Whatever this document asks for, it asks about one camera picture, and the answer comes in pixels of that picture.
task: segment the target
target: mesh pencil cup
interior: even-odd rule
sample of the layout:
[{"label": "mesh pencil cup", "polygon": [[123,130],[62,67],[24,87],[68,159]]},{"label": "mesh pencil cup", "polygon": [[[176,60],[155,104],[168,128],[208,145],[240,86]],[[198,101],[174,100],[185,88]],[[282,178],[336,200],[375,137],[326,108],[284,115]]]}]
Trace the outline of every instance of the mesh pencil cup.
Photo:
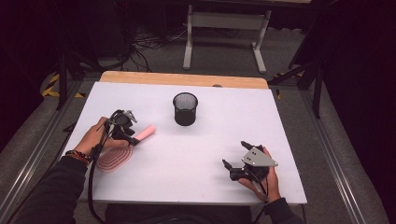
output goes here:
[{"label": "mesh pencil cup", "polygon": [[198,99],[189,92],[181,92],[173,100],[175,121],[181,126],[190,126],[195,122]]}]

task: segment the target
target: hand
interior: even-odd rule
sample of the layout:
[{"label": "hand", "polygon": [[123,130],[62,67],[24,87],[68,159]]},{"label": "hand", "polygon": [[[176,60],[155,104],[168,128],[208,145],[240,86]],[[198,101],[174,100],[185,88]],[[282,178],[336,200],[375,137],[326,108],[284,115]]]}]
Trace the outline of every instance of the hand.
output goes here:
[{"label": "hand", "polygon": [[[87,156],[91,155],[92,148],[99,144],[105,129],[104,123],[107,118],[101,117],[97,124],[93,125],[82,137],[81,141],[76,146],[75,150],[84,153]],[[126,140],[114,140],[108,138],[105,142],[103,149],[109,147],[127,147],[129,145]]]},{"label": "hand", "polygon": [[[266,148],[264,148],[264,153],[265,155],[271,157],[270,153],[267,151]],[[243,186],[247,187],[248,189],[253,190],[253,192],[256,193],[256,196],[264,202],[264,197],[262,196],[262,193],[257,191],[256,187],[254,187],[253,183],[251,183],[250,180],[245,178],[240,178],[238,182]],[[268,176],[267,178],[264,178],[264,180],[262,181],[262,185],[264,186],[265,190],[268,193],[268,203],[271,203],[280,198],[279,185],[278,185],[277,175],[275,173],[274,166],[269,167]]]}]

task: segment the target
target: wristband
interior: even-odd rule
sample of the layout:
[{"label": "wristband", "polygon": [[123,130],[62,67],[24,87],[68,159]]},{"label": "wristband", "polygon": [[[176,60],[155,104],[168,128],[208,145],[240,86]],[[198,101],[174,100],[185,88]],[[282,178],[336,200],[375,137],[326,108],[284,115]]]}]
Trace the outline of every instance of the wristband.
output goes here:
[{"label": "wristband", "polygon": [[76,151],[76,150],[70,150],[70,151],[66,151],[65,153],[66,156],[70,156],[73,157],[79,161],[84,162],[86,165],[89,165],[91,162],[91,157],[85,155],[84,153],[80,152],[80,151]]}]

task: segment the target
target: white table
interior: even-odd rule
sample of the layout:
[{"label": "white table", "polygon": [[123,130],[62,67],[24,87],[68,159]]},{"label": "white table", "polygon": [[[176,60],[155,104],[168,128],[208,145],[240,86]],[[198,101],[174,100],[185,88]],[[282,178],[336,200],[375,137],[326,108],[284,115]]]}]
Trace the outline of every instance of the white table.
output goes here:
[{"label": "white table", "polygon": [[[172,100],[195,94],[197,118],[189,127],[175,123]],[[96,82],[66,150],[117,109],[131,109],[139,133],[157,132],[134,148],[133,156],[112,173],[95,171],[93,198],[106,203],[234,204],[260,203],[253,192],[231,181],[222,159],[242,167],[247,150],[240,141],[263,144],[279,163],[280,193],[288,203],[306,203],[273,94],[264,89],[213,88]],[[87,199],[87,184],[81,199]]]}]

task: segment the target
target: black sleeve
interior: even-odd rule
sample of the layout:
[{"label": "black sleeve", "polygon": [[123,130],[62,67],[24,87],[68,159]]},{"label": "black sleeve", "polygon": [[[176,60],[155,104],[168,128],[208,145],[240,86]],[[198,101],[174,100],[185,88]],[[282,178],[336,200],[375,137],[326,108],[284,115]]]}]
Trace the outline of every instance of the black sleeve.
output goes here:
[{"label": "black sleeve", "polygon": [[87,166],[62,157],[35,187],[14,223],[67,223],[73,220]]},{"label": "black sleeve", "polygon": [[285,198],[267,204],[265,214],[269,215],[273,224],[302,224],[303,220],[294,215]]}]

